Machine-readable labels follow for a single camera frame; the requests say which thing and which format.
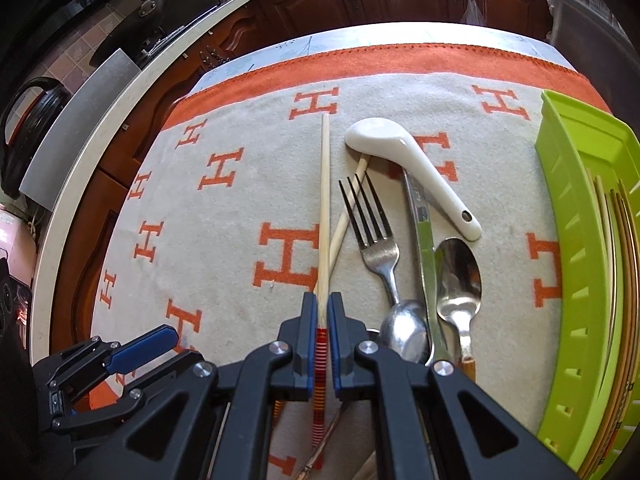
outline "tablecloth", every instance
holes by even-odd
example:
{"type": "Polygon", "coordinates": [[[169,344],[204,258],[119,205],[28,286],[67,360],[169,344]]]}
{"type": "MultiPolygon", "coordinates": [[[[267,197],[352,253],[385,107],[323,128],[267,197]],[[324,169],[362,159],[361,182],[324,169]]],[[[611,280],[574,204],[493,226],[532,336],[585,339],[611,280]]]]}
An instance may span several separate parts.
{"type": "MultiPolygon", "coordinates": [[[[561,309],[554,216],[534,148],[541,88],[606,108],[568,69],[437,44],[302,57],[189,96],[168,118],[120,212],[92,335],[125,342],[167,322],[180,335],[176,351],[197,349],[216,364],[275,339],[317,276],[321,113],[331,120],[332,231],[343,205],[338,180],[353,174],[359,158],[345,147],[344,131],[385,117],[415,137],[482,224],[471,244],[482,277],[472,325],[478,384],[535,432],[561,309]]],[[[420,298],[399,168],[373,158],[369,174],[400,247],[400,295],[420,298]]],[[[431,214],[436,242],[458,235],[437,206],[431,214]]],[[[364,267],[350,230],[330,288],[342,293],[348,316],[369,327],[388,311],[382,282],[364,267]]],[[[92,406],[112,402],[159,361],[109,378],[92,392],[92,406]]],[[[329,387],[327,421],[337,407],[329,387]]],[[[310,455],[311,416],[311,403],[286,407],[271,444],[270,480],[291,476],[310,455]]],[[[373,447],[369,407],[358,402],[317,478],[351,479],[373,447]]]]}

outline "tile wall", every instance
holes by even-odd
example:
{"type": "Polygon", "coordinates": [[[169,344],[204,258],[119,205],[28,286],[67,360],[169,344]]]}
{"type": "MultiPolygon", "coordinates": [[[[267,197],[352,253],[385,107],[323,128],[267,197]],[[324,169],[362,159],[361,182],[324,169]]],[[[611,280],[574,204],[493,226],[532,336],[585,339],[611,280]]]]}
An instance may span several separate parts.
{"type": "MultiPolygon", "coordinates": [[[[122,17],[112,7],[105,6],[82,23],[76,30],[63,38],[31,72],[25,81],[38,76],[54,77],[75,93],[95,68],[89,60],[95,49],[102,43],[122,17]]],[[[10,138],[21,115],[39,94],[40,89],[32,88],[16,103],[7,121],[5,135],[10,138]]]]}

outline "plastic bag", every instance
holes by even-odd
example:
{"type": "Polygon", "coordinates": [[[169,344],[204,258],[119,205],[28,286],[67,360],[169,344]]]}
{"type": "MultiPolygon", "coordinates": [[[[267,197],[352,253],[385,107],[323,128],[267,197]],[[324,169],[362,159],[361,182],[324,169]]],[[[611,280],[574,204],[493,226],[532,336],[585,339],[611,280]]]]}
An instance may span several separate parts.
{"type": "Polygon", "coordinates": [[[486,27],[484,16],[482,16],[480,7],[478,7],[478,4],[476,4],[475,0],[469,0],[469,3],[466,6],[465,13],[462,16],[462,21],[460,23],[464,23],[465,25],[479,25],[480,27],[486,27]]]}

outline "white ceramic spoon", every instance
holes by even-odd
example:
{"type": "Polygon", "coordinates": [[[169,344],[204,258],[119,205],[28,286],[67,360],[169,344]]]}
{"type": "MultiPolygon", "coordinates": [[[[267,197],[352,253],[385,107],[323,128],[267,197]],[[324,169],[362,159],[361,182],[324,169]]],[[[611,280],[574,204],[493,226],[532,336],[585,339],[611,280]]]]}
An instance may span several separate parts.
{"type": "Polygon", "coordinates": [[[344,142],[357,152],[386,158],[405,168],[433,195],[467,240],[472,242],[482,235],[476,217],[400,124],[380,117],[363,119],[347,129],[344,142]]]}

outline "wooden spoon handle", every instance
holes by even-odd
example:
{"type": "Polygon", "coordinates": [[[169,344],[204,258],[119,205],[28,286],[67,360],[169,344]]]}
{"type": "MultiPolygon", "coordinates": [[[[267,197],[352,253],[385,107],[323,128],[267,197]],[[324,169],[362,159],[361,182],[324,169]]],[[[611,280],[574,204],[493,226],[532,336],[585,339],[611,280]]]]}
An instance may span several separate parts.
{"type": "Polygon", "coordinates": [[[460,360],[460,369],[464,372],[464,374],[471,379],[473,382],[476,382],[476,360],[472,357],[463,357],[460,360]]]}

